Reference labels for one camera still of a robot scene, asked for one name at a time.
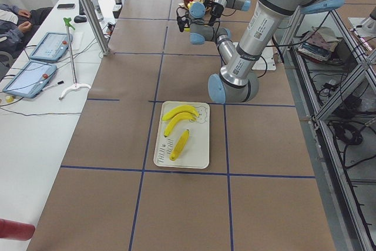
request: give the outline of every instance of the tablet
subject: tablet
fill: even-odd
[[[48,32],[31,52],[30,59],[56,62],[68,49],[67,34]]]
[[[35,97],[56,74],[57,67],[30,60],[6,85],[3,92],[26,98]]]

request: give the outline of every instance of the smartphone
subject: smartphone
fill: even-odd
[[[76,6],[74,3],[59,4],[58,9],[73,9]]]

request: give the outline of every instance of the blue joint cap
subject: blue joint cap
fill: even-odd
[[[251,0],[246,0],[243,4],[243,7],[241,7],[242,11],[248,11],[249,8],[251,8]]]
[[[207,82],[210,99],[215,103],[224,104],[226,102],[226,93],[224,92],[223,82],[218,74],[212,74]]]
[[[205,43],[205,38],[201,34],[196,34],[194,32],[191,32],[189,34],[190,43],[193,45],[200,45]]]
[[[195,19],[204,17],[205,5],[201,2],[194,2],[189,8],[189,14]]]
[[[229,39],[231,39],[231,31],[227,28],[224,28],[224,30],[227,32],[227,36],[229,37]]]
[[[338,9],[342,5],[344,5],[345,0],[325,0],[319,3],[312,4],[307,7],[302,7],[300,12],[302,14],[315,14],[321,12],[328,12],[331,10]]]

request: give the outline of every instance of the computer mouse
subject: computer mouse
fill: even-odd
[[[86,17],[85,16],[75,16],[75,18],[73,19],[73,21],[75,23],[84,23],[87,21]]]

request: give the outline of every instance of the toy banana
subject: toy banana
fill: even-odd
[[[172,117],[174,117],[177,114],[182,113],[182,112],[191,113],[192,115],[194,115],[196,117],[199,116],[199,113],[198,113],[198,111],[196,110],[195,107],[193,107],[191,105],[180,105],[178,107],[173,108],[172,110],[169,110],[167,113],[165,113],[162,117],[162,120],[167,121],[167,120],[171,119]]]
[[[164,129],[164,136],[165,138],[170,135],[172,132],[173,128],[176,126],[176,124],[181,121],[181,120],[196,120],[196,117],[193,116],[191,113],[188,112],[182,112],[174,116],[172,120],[169,122],[169,124],[166,126]]]
[[[189,138],[189,130],[186,129],[180,136],[179,140],[176,142],[176,145],[171,152],[171,155],[170,155],[171,161],[175,161],[179,157],[179,155],[184,149],[184,146],[186,145],[188,141],[188,138]]]

